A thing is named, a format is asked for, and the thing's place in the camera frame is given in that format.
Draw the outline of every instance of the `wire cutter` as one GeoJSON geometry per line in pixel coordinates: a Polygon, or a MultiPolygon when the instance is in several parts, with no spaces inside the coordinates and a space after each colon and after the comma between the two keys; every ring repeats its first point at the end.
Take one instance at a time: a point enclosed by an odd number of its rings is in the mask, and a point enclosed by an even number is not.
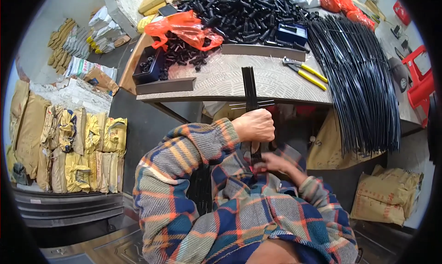
{"type": "Polygon", "coordinates": [[[313,68],[307,66],[305,63],[303,62],[299,62],[299,61],[295,61],[292,59],[289,59],[287,57],[284,57],[284,59],[282,59],[282,63],[288,67],[290,67],[291,69],[293,69],[296,73],[298,73],[299,75],[301,75],[303,78],[307,79],[309,82],[317,85],[318,87],[320,87],[322,90],[327,90],[327,88],[325,87],[325,85],[323,85],[321,82],[317,81],[316,79],[312,78],[310,75],[308,75],[307,73],[303,72],[302,70],[300,70],[301,68],[305,69],[306,71],[310,72],[311,74],[316,75],[319,79],[321,79],[322,81],[324,81],[325,83],[328,83],[329,81],[327,80],[327,78],[325,78],[324,76],[322,76],[319,72],[317,72],[316,70],[314,70],[313,68]]]}

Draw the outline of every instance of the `plaid fabric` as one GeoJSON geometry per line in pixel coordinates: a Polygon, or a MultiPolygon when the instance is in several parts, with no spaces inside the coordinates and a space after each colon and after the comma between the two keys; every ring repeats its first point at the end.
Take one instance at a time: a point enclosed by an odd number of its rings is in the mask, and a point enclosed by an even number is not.
{"type": "MultiPolygon", "coordinates": [[[[149,263],[215,263],[267,238],[281,238],[329,263],[354,262],[358,248],[348,213],[322,180],[309,177],[297,190],[298,198],[294,186],[273,174],[253,177],[236,153],[238,142],[228,119],[187,124],[170,131],[141,159],[133,195],[144,231],[144,258],[149,263]],[[186,191],[191,173],[202,163],[216,167],[213,212],[199,217],[186,191]]],[[[293,148],[278,153],[305,169],[293,148]]]]}

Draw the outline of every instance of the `red plastic stool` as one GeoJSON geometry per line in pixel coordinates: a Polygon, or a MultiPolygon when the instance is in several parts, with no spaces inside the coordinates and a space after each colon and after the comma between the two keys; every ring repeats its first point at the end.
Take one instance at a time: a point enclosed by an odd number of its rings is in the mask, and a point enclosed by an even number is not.
{"type": "Polygon", "coordinates": [[[423,111],[427,116],[422,120],[422,128],[425,128],[427,125],[428,110],[430,109],[430,94],[434,92],[433,72],[430,68],[424,75],[422,75],[415,64],[414,59],[426,51],[425,46],[421,45],[402,60],[402,63],[410,69],[413,81],[413,86],[407,91],[408,101],[413,109],[422,106],[423,111]]]}

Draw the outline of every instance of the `workbench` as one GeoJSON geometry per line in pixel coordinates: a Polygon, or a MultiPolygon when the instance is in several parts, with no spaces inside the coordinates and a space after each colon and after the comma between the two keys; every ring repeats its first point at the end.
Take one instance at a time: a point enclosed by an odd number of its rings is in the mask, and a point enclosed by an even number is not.
{"type": "MultiPolygon", "coordinates": [[[[152,37],[142,34],[138,40],[129,62],[121,77],[119,86],[136,95],[135,83],[132,79],[141,52],[153,43],[152,37]]],[[[332,107],[332,97],[329,91],[323,91],[310,83],[289,67],[282,64],[281,58],[223,55],[218,50],[209,55],[207,64],[196,72],[193,65],[173,65],[169,69],[169,79],[196,77],[193,91],[153,93],[137,95],[137,100],[149,103],[157,109],[178,119],[182,123],[189,123],[162,102],[179,101],[244,101],[244,85],[241,67],[253,67],[256,83],[256,94],[259,99],[275,100],[275,103],[304,104],[332,107]]],[[[305,63],[322,73],[322,70],[312,53],[306,55],[305,63]]],[[[401,119],[416,124],[421,123],[420,114],[413,110],[408,102],[407,93],[402,93],[398,101],[401,119]]]]}

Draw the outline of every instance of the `yellow pliers handle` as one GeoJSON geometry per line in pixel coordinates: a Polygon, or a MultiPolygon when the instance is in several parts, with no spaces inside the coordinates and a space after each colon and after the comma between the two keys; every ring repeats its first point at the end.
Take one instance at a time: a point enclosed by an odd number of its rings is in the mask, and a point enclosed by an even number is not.
{"type": "Polygon", "coordinates": [[[325,87],[325,85],[321,84],[319,81],[315,80],[314,78],[312,78],[310,75],[308,75],[307,73],[303,72],[303,71],[298,71],[298,74],[301,75],[303,78],[305,78],[307,81],[317,85],[318,87],[320,87],[322,90],[327,90],[327,88],[325,87]]]}
{"type": "Polygon", "coordinates": [[[325,83],[328,83],[329,81],[327,80],[327,78],[325,78],[324,76],[322,76],[319,72],[317,72],[316,70],[314,70],[313,68],[307,66],[306,64],[302,64],[301,68],[305,69],[306,71],[310,72],[311,74],[316,75],[319,79],[323,80],[325,83]]]}

